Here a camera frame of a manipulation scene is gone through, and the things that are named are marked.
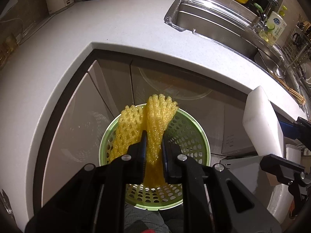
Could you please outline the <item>yellow foam fruit net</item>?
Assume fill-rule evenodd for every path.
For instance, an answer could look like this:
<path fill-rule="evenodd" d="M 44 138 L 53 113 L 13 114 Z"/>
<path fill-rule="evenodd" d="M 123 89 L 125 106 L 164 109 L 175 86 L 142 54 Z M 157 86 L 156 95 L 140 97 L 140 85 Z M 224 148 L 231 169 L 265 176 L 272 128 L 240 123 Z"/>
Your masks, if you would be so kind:
<path fill-rule="evenodd" d="M 118 119 L 109 162 L 126 154 L 129 146 L 139 142 L 142 132 L 146 130 L 147 162 L 143 185 L 149 188 L 165 185 L 161 142 L 164 131 L 167 130 L 178 109 L 178 103 L 163 94 L 150 96 L 144 106 L 125 106 Z"/>

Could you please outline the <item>white foam block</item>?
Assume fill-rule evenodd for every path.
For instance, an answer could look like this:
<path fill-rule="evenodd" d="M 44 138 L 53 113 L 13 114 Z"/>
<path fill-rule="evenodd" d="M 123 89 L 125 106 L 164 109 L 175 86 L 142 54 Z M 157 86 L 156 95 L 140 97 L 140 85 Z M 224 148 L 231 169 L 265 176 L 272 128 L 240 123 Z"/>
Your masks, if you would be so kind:
<path fill-rule="evenodd" d="M 284 156 L 284 135 L 264 87 L 248 94 L 242 124 L 259 156 Z"/>

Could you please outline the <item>green perforated trash basket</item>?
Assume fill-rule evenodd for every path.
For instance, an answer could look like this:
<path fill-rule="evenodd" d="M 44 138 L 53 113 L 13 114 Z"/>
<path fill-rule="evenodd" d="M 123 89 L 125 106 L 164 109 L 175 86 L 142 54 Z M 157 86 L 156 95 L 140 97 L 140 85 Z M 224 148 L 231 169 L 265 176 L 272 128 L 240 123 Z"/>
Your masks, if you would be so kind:
<path fill-rule="evenodd" d="M 143 183 L 128 184 L 125 201 L 137 208 L 164 210 L 182 204 L 182 185 L 170 185 L 163 176 L 161 139 L 179 145 L 180 152 L 199 164 L 210 165 L 210 147 L 201 125 L 170 98 L 162 104 L 156 96 L 148 103 L 126 106 L 109 124 L 99 150 L 101 166 L 125 154 L 130 145 L 140 141 L 142 131 L 148 133 L 146 168 Z"/>

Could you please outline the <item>bundle of bamboo skewers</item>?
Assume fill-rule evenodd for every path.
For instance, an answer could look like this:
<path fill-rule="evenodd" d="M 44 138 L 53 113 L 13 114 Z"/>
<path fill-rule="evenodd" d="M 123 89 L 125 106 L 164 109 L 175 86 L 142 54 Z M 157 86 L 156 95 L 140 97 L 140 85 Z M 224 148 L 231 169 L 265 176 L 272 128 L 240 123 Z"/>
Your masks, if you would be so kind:
<path fill-rule="evenodd" d="M 301 95 L 300 93 L 295 91 L 293 88 L 290 88 L 282 79 L 280 79 L 278 77 L 276 79 L 277 79 L 277 81 L 279 81 L 279 83 L 282 84 L 283 88 L 285 90 L 287 90 L 288 93 L 290 93 L 290 95 L 292 95 L 292 97 L 294 97 L 296 102 L 298 102 L 301 106 L 304 106 L 304 104 L 306 103 L 306 99 L 303 97 L 303 95 Z"/>

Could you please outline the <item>metal spoon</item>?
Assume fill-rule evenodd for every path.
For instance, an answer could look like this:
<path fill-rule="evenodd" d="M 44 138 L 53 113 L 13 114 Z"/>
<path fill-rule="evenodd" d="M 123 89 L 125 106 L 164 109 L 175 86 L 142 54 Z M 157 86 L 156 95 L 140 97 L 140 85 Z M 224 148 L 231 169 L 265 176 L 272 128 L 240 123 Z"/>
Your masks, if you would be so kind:
<path fill-rule="evenodd" d="M 281 79 L 285 78 L 285 73 L 283 70 L 272 59 L 265 60 L 265 65 L 268 69 L 268 72 L 271 74 Z"/>

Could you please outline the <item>stainless steel sink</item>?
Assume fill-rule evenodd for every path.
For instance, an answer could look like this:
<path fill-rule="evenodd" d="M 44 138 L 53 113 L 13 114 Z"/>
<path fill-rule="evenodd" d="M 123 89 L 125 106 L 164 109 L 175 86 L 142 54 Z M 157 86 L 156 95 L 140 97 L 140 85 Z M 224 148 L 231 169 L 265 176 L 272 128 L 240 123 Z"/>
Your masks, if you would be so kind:
<path fill-rule="evenodd" d="M 288 65 L 288 59 L 281 48 L 267 44 L 252 30 L 250 21 L 223 5 L 212 0 L 175 0 L 164 16 L 164 22 L 179 32 L 191 31 L 237 52 L 262 68 L 283 88 L 277 77 L 268 72 L 265 65 L 267 59 L 272 59 L 280 68 Z M 309 115 L 310 90 L 303 88 L 293 71 L 282 80 L 303 95 L 306 103 L 302 110 Z"/>

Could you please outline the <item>dish soap bottle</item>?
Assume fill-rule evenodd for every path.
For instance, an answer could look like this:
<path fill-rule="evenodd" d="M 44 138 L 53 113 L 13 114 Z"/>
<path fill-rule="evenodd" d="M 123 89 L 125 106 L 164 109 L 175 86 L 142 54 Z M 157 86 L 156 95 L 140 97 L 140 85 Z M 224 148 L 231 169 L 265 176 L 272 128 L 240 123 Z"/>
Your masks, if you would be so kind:
<path fill-rule="evenodd" d="M 270 46 L 273 46 L 276 43 L 277 39 L 279 39 L 287 26 L 284 20 L 286 11 L 287 7 L 283 5 L 278 13 L 271 12 L 266 24 L 259 32 L 259 36 Z"/>

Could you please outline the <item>chrome sink faucet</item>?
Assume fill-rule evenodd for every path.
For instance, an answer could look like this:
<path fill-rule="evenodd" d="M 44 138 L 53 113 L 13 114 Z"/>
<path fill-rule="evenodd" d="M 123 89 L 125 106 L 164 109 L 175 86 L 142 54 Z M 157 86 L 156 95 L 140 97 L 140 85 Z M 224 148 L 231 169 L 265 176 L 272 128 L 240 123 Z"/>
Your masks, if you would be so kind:
<path fill-rule="evenodd" d="M 272 9 L 275 9 L 279 7 L 280 2 L 279 0 L 266 0 L 268 2 L 268 5 L 265 9 L 263 9 L 259 4 L 254 3 L 254 7 L 256 10 L 256 13 L 258 15 L 258 18 L 253 21 L 252 25 L 254 28 L 256 27 L 263 27 L 265 23 L 268 20 L 268 16 L 272 12 Z"/>

